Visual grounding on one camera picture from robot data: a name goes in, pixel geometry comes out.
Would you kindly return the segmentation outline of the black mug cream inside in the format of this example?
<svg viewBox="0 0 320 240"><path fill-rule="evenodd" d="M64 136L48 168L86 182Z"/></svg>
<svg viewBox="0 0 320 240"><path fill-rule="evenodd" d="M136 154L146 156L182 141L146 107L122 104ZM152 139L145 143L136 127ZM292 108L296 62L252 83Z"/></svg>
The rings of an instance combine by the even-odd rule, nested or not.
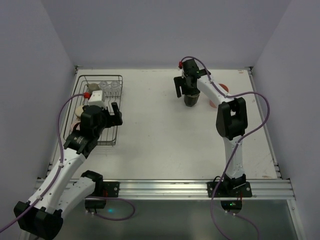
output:
<svg viewBox="0 0 320 240"><path fill-rule="evenodd" d="M184 104L187 107L193 107L198 102L199 96L200 96L200 93L193 94L193 95L185 94L183 97Z"/></svg>

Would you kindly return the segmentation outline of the pink mug with handle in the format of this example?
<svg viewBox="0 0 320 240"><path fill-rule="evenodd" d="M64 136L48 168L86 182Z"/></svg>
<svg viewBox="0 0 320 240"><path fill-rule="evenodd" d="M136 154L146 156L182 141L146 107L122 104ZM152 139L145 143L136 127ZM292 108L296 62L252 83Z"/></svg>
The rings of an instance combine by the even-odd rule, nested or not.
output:
<svg viewBox="0 0 320 240"><path fill-rule="evenodd" d="M70 132L72 133L74 130L79 131L80 130L80 121L75 121L70 126Z"/></svg>

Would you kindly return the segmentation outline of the clear glass cup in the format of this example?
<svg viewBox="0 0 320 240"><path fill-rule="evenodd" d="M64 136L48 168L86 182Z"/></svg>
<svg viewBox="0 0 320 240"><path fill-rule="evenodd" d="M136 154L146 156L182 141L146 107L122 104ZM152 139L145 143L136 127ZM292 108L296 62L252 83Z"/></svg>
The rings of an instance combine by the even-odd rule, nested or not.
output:
<svg viewBox="0 0 320 240"><path fill-rule="evenodd" d="M108 93L110 91L110 85L107 81L103 80L99 83L99 88L105 92Z"/></svg>
<svg viewBox="0 0 320 240"><path fill-rule="evenodd" d="M118 94L121 91L121 84L118 80L114 80L110 83L111 92Z"/></svg>

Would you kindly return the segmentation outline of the beige cup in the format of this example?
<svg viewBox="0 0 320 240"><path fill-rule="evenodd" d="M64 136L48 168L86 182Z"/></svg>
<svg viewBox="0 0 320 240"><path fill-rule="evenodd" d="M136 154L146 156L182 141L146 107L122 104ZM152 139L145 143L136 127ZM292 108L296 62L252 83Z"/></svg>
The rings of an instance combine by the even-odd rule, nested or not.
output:
<svg viewBox="0 0 320 240"><path fill-rule="evenodd" d="M83 112L84 112L84 105L80 105L75 109L74 115L78 121L81 119L81 115Z"/></svg>

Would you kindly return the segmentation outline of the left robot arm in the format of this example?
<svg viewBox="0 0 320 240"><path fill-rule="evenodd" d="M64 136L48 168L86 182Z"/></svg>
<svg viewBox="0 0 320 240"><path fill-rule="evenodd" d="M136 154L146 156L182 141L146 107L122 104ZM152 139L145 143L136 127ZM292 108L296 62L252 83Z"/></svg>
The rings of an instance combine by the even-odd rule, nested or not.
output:
<svg viewBox="0 0 320 240"><path fill-rule="evenodd" d="M62 228L66 215L87 196L102 197L103 176L87 170L69 190L65 190L77 169L97 146L104 129L123 124L116 102L113 113L97 105L85 105L79 127L66 138L60 159L38 190L27 202L14 207L19 227L44 240L53 240Z"/></svg>

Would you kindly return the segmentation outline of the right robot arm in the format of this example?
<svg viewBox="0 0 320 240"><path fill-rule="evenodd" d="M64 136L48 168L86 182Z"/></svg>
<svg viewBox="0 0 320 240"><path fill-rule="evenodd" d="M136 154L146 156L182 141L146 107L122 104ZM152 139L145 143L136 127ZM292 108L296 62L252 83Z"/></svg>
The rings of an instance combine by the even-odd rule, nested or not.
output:
<svg viewBox="0 0 320 240"><path fill-rule="evenodd" d="M247 181L241 146L248 127L246 101L232 97L215 84L210 72L200 69L194 57L182 58L178 67L181 76L173 79L177 97L183 97L184 104L193 107L203 93L217 108L215 127L224 142L226 164L221 178L208 182L208 195L213 198L238 194Z"/></svg>

